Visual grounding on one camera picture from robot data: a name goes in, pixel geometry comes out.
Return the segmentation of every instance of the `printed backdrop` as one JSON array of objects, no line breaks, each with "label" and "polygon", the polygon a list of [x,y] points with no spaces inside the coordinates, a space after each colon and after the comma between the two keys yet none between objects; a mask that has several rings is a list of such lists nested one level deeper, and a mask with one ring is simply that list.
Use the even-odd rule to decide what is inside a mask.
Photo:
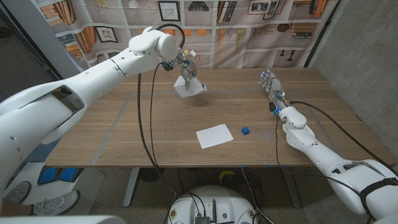
[{"label": "printed backdrop", "polygon": [[[82,69],[174,23],[198,68],[302,67],[337,0],[31,0]],[[182,39],[173,27],[163,30]]]}]

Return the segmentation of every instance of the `white paper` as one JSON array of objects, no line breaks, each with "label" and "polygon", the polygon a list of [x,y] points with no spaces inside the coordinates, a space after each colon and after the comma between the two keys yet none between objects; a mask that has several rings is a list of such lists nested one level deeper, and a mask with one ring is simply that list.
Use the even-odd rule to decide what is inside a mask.
[{"label": "white paper", "polygon": [[174,84],[174,89],[183,97],[193,96],[199,93],[207,91],[206,84],[201,84],[197,77],[192,78],[189,83],[189,90],[185,90],[185,80],[182,76],[179,76]]},{"label": "white paper", "polygon": [[202,149],[223,144],[234,139],[225,124],[197,131],[197,136]]}]

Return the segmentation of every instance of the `blue block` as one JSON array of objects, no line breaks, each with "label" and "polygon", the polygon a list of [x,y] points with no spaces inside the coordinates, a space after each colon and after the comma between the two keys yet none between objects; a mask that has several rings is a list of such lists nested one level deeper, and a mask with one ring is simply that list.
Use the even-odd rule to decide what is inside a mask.
[{"label": "blue block", "polygon": [[242,133],[243,133],[243,135],[247,135],[247,134],[249,134],[249,132],[250,132],[250,130],[249,130],[248,127],[242,128]]}]

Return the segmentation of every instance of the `wooden table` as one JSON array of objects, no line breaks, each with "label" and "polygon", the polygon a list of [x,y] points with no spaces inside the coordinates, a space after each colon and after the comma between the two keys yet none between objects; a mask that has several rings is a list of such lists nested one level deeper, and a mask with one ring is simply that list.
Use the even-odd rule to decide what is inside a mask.
[{"label": "wooden table", "polygon": [[[173,85],[179,70],[160,70],[156,76],[152,112],[154,151],[160,167],[262,167],[276,165],[275,116],[269,111],[267,93],[258,85],[264,69],[203,69],[198,78],[208,92],[181,98]],[[311,103],[335,118],[359,142],[388,164],[391,154],[332,90],[310,68],[273,68],[287,99]],[[149,150],[149,100],[153,71],[142,75],[141,110]],[[144,152],[137,122],[137,76],[101,97],[76,127],[66,134],[48,156],[51,167],[152,167]],[[318,140],[346,159],[371,158],[321,113],[294,105],[307,118]],[[226,124],[233,141],[202,149],[196,131]],[[241,129],[247,126],[250,134]],[[310,160],[290,147],[278,127],[281,164],[312,166]]]}]

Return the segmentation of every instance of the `sneaker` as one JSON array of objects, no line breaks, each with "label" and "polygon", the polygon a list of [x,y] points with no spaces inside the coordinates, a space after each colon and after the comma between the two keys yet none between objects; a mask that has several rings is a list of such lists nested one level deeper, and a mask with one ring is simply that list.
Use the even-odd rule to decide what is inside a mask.
[{"label": "sneaker", "polygon": [[79,201],[80,191],[74,190],[64,194],[61,197],[51,200],[44,200],[34,205],[33,213],[35,215],[63,215],[71,210]]},{"label": "sneaker", "polygon": [[5,198],[15,203],[22,203],[29,195],[31,188],[32,184],[28,181],[23,181],[14,187]]}]

